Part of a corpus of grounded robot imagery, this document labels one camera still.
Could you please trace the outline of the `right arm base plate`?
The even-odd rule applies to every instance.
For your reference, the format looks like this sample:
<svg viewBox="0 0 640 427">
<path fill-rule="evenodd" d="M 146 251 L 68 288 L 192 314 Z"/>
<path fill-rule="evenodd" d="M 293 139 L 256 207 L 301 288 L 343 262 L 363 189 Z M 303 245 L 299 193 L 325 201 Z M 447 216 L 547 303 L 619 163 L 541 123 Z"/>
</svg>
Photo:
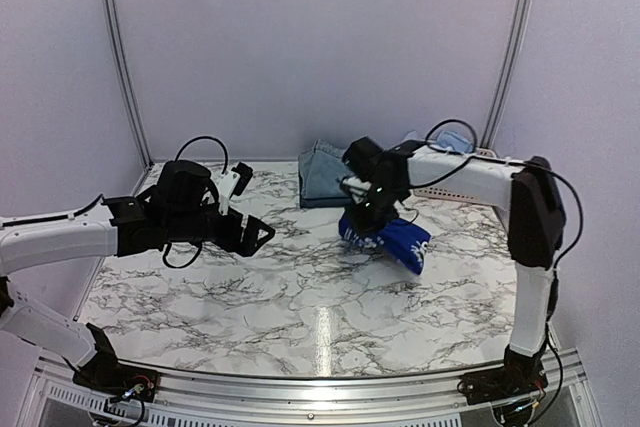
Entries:
<svg viewBox="0 0 640 427">
<path fill-rule="evenodd" d="M 545 371 L 525 377 L 516 368 L 498 367 L 463 374 L 457 385 L 469 405 L 500 401 L 529 393 L 540 393 L 548 386 Z"/>
</svg>

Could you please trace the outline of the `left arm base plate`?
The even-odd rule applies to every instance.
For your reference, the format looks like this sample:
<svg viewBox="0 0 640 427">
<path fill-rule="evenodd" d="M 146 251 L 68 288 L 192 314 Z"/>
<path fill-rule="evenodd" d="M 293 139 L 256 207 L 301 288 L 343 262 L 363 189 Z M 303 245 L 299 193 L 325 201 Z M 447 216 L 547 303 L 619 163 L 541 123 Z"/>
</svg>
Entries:
<svg viewBox="0 0 640 427">
<path fill-rule="evenodd" d="M 156 370 L 118 364 L 114 368 L 72 367 L 73 382 L 122 400 L 152 402 L 156 396 L 160 374 Z"/>
</svg>

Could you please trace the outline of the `royal blue printed t-shirt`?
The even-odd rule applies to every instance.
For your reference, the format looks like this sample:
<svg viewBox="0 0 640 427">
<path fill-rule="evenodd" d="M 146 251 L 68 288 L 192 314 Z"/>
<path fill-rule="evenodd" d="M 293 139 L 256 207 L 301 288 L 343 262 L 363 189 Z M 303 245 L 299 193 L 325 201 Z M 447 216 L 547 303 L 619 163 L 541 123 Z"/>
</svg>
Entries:
<svg viewBox="0 0 640 427">
<path fill-rule="evenodd" d="M 341 238 L 360 249 L 377 249 L 388 254 L 415 275 L 421 275 L 431 234 L 422 227 L 404 219 L 389 222 L 374 234 L 358 234 L 343 215 L 338 223 Z"/>
</svg>

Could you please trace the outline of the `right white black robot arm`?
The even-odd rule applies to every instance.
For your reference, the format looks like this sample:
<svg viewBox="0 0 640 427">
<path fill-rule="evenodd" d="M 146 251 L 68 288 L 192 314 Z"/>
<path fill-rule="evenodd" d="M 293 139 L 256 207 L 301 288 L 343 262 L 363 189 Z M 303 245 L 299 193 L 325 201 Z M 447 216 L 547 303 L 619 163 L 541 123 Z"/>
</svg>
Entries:
<svg viewBox="0 0 640 427">
<path fill-rule="evenodd" d="M 456 153 L 406 141 L 385 150 L 368 137 L 343 155 L 352 175 L 341 188 L 352 197 L 346 214 L 360 235 L 398 218 L 396 204 L 416 189 L 443 186 L 507 214 L 507 246 L 516 269 L 514 324 L 500 367 L 464 374 L 469 404 L 535 392 L 547 385 L 542 357 L 558 298 L 559 261 L 567 221 L 558 186 L 566 180 L 543 157 L 527 161 Z"/>
</svg>

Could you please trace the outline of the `light blue shirt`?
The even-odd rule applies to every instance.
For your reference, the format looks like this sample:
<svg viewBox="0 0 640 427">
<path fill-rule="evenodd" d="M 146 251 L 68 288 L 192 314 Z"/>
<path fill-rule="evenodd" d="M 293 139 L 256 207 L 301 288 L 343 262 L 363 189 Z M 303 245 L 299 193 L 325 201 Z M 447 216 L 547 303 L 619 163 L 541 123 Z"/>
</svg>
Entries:
<svg viewBox="0 0 640 427">
<path fill-rule="evenodd" d="M 474 144 L 465 136 L 450 130 L 441 130 L 434 138 L 426 139 L 417 131 L 408 132 L 401 141 L 401 145 L 407 143 L 421 144 L 427 142 L 428 146 L 436 151 L 451 152 L 456 154 L 471 154 L 475 151 Z"/>
</svg>

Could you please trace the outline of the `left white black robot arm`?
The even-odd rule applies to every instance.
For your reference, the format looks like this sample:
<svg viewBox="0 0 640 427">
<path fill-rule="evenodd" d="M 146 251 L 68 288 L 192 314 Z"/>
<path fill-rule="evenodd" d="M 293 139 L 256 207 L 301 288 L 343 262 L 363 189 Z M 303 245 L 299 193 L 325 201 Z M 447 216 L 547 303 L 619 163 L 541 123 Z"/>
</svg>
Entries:
<svg viewBox="0 0 640 427">
<path fill-rule="evenodd" d="M 135 382 L 150 386 L 155 372 L 122 364 L 102 329 L 29 299 L 10 276 L 74 259 L 128 257 L 150 250 L 167 254 L 179 243 L 196 249 L 212 244 L 251 257 L 275 235 L 272 227 L 230 205 L 252 176 L 252 168 L 239 163 L 215 181 L 205 166 L 174 160 L 164 165 L 154 185 L 135 197 L 100 196 L 75 212 L 2 220 L 2 331 L 61 356 L 77 384 L 106 392 Z"/>
</svg>

